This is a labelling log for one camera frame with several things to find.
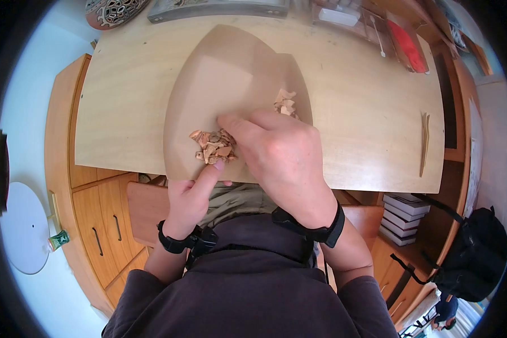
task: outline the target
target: white box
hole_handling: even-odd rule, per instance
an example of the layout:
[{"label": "white box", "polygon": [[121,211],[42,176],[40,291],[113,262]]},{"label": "white box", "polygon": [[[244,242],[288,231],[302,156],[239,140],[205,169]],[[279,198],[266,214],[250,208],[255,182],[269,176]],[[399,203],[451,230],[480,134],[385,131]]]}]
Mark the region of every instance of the white box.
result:
[{"label": "white box", "polygon": [[400,217],[396,216],[395,214],[391,213],[387,209],[383,212],[383,217],[387,220],[390,220],[392,223],[394,223],[396,226],[398,226],[402,230],[408,230],[411,228],[416,228],[419,225],[420,219],[414,220],[411,222],[407,222],[404,219],[401,219]]},{"label": "white box", "polygon": [[411,236],[411,235],[414,235],[417,233],[417,228],[403,230],[403,229],[400,229],[394,223],[392,223],[390,220],[387,220],[386,218],[381,219],[381,224],[384,225],[387,229],[391,230],[398,237]]},{"label": "white box", "polygon": [[383,233],[385,236],[390,238],[391,241],[395,242],[399,247],[405,246],[406,244],[411,244],[415,242],[415,235],[411,235],[408,237],[400,238],[393,234],[389,229],[385,226],[380,226],[379,231]]},{"label": "white box", "polygon": [[358,17],[351,14],[322,8],[319,12],[319,20],[353,27],[357,24]]},{"label": "white box", "polygon": [[406,196],[408,194],[395,194],[385,193],[383,194],[383,201],[392,206],[399,208],[401,211],[412,216],[425,214],[430,211],[430,205],[423,201],[417,201],[416,197]]},{"label": "white box", "polygon": [[408,213],[401,211],[399,208],[397,208],[395,206],[391,206],[388,203],[385,203],[385,210],[390,211],[391,213],[395,214],[396,216],[400,216],[400,218],[402,218],[408,222],[421,219],[426,215],[426,214],[418,214],[418,215],[412,216]]}]

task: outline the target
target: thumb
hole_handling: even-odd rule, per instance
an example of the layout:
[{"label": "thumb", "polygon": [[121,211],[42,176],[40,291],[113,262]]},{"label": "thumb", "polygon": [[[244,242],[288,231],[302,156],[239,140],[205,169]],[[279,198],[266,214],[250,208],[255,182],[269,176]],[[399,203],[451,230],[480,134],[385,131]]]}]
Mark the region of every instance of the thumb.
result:
[{"label": "thumb", "polygon": [[223,172],[223,167],[224,163],[221,159],[218,159],[215,164],[206,166],[201,174],[199,174],[190,191],[198,197],[208,199],[214,186],[218,183],[218,179]]}]

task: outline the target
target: black backpack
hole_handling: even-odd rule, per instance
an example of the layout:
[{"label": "black backpack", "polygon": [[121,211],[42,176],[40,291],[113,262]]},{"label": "black backpack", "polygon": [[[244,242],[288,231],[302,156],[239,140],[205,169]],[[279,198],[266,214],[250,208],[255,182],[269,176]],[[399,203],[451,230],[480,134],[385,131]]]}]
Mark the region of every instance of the black backpack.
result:
[{"label": "black backpack", "polygon": [[460,228],[441,266],[421,252],[426,261],[438,269],[425,282],[394,253],[391,258],[410,272],[419,284],[434,282],[441,292],[469,302],[485,299],[500,281],[507,263],[507,234],[496,218],[493,206],[474,210],[469,218],[463,219],[453,209],[429,196],[412,195],[450,214],[460,223]]}]

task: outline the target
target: hand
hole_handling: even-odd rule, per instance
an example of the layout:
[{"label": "hand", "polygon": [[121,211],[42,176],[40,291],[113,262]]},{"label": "hand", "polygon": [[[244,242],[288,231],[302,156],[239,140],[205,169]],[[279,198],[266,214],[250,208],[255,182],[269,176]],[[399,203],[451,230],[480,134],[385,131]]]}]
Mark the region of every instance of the hand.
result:
[{"label": "hand", "polygon": [[252,175],[282,209],[307,228],[329,227],[338,202],[323,178],[319,131],[297,119],[257,110],[250,120],[222,115]]},{"label": "hand", "polygon": [[169,180],[169,203],[171,210],[163,224],[165,236],[181,241],[188,237],[196,224],[203,219],[209,209],[212,189],[223,172],[224,164],[219,159],[216,164],[206,166],[196,181]]}]

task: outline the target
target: stack of boxes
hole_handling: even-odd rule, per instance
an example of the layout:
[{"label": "stack of boxes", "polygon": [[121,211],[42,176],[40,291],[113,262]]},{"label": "stack of boxes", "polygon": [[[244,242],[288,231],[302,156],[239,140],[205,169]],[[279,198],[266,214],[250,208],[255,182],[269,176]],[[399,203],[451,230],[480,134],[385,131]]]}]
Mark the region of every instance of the stack of boxes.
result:
[{"label": "stack of boxes", "polygon": [[421,218],[430,205],[411,194],[385,193],[385,211],[381,220],[381,231],[399,246],[414,243]]}]

